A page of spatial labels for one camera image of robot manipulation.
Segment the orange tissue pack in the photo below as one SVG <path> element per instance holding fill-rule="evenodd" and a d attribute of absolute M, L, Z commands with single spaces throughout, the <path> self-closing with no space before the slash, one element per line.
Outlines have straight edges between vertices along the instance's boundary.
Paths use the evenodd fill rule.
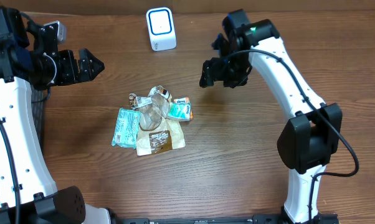
<path fill-rule="evenodd" d="M 191 102 L 188 97 L 174 99 L 176 103 L 176 117 L 183 121 L 193 120 L 193 113 L 191 108 Z"/>

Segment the brown Pantree snack bag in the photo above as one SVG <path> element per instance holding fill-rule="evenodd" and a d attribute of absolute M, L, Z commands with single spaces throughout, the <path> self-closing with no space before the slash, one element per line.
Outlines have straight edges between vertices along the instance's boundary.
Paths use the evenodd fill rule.
<path fill-rule="evenodd" d="M 136 140 L 138 156 L 159 154 L 186 146 L 180 122 L 168 117 L 172 95 L 161 85 L 154 86 L 148 96 L 130 93 L 131 109 L 140 112 Z"/>

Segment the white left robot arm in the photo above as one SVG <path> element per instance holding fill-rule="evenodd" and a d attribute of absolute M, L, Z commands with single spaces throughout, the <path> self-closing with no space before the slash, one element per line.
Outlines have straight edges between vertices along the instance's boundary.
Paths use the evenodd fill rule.
<path fill-rule="evenodd" d="M 58 189 L 45 164 L 32 115 L 32 91 L 94 80 L 105 68 L 89 50 L 59 50 L 65 27 L 35 23 L 0 6 L 0 223 L 118 223 L 109 208 Z"/>

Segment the teal tissue pack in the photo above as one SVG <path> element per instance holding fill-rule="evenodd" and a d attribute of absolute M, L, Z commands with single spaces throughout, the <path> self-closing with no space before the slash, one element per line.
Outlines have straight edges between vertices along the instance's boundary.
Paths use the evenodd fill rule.
<path fill-rule="evenodd" d="M 169 119 L 190 121 L 193 119 L 190 103 L 171 103 L 167 113 Z"/>

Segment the teal snack packet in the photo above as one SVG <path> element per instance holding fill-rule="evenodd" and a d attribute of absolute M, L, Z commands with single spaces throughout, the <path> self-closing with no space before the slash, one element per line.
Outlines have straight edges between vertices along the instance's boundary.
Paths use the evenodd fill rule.
<path fill-rule="evenodd" d="M 112 146 L 136 148 L 141 113 L 120 108 L 116 119 Z"/>

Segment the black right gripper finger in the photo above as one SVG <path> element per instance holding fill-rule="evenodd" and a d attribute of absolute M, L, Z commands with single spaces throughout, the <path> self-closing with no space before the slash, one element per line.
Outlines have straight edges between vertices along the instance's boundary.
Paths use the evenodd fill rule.
<path fill-rule="evenodd" d="M 202 74 L 201 74 L 201 79 L 199 81 L 199 86 L 202 88 L 206 88 L 206 87 L 214 85 L 214 81 L 210 73 L 211 65 L 212 65 L 212 62 L 210 60 L 206 60 L 202 65 Z"/>
<path fill-rule="evenodd" d="M 229 41 L 219 33 L 216 40 L 211 44 L 212 48 L 217 51 L 220 57 L 229 55 Z"/>

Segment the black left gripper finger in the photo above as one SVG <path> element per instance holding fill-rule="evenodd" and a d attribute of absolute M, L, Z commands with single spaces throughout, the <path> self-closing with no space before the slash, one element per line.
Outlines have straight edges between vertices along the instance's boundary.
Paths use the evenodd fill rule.
<path fill-rule="evenodd" d="M 88 49 L 80 49 L 80 60 L 78 61 L 81 70 L 104 70 L 104 63 L 96 58 Z"/>
<path fill-rule="evenodd" d="M 78 82 L 90 82 L 93 81 L 99 73 L 104 71 L 104 67 L 95 67 L 95 68 L 82 68 L 80 67 Z"/>

